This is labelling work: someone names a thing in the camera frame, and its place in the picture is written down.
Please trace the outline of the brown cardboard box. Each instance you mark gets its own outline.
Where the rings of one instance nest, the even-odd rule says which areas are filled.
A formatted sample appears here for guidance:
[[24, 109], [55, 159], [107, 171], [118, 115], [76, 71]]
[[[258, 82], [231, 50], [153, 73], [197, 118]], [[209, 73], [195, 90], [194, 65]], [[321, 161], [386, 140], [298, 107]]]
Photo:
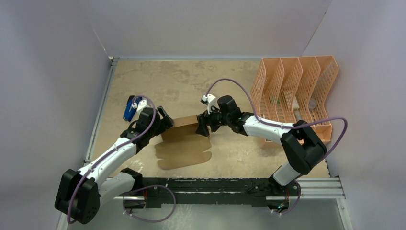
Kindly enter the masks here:
[[173, 170], [209, 161], [212, 153], [208, 137], [195, 133], [197, 116], [174, 119], [174, 125], [161, 134], [162, 142], [155, 145], [158, 167]]

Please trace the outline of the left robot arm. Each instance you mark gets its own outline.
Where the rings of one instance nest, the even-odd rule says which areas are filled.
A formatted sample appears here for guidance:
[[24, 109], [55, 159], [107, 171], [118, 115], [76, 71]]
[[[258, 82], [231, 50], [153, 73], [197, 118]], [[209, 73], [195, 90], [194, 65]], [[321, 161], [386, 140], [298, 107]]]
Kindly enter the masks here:
[[147, 194], [149, 185], [142, 174], [129, 168], [111, 178], [125, 161], [135, 156], [150, 140], [173, 127], [173, 119], [163, 107], [146, 107], [139, 118], [124, 130], [116, 142], [96, 160], [75, 171], [68, 169], [61, 177], [55, 208], [67, 216], [67, 223], [89, 223], [100, 207], [115, 196], [128, 193]]

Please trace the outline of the orange plastic file organizer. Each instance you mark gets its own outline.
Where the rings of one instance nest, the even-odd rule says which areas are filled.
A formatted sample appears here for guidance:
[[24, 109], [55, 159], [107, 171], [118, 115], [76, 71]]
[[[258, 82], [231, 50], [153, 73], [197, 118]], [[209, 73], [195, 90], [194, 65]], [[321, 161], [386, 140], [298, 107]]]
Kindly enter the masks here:
[[[329, 56], [263, 58], [250, 97], [259, 117], [283, 123], [308, 123], [328, 118], [325, 101], [338, 74]], [[292, 109], [296, 97], [299, 109]], [[317, 107], [309, 110], [311, 98]]]

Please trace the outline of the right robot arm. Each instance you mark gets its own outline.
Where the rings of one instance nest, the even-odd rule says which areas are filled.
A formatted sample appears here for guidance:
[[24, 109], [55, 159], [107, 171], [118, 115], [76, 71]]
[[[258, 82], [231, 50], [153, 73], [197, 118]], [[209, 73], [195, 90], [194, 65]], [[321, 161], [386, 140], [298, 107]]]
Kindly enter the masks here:
[[282, 146], [287, 162], [269, 181], [269, 189], [275, 195], [286, 191], [294, 179], [308, 174], [327, 153], [322, 140], [303, 120], [295, 124], [259, 120], [254, 113], [242, 112], [229, 95], [216, 98], [208, 94], [202, 96], [201, 102], [207, 109], [197, 116], [196, 134], [207, 137], [227, 126], [237, 134], [265, 138]]

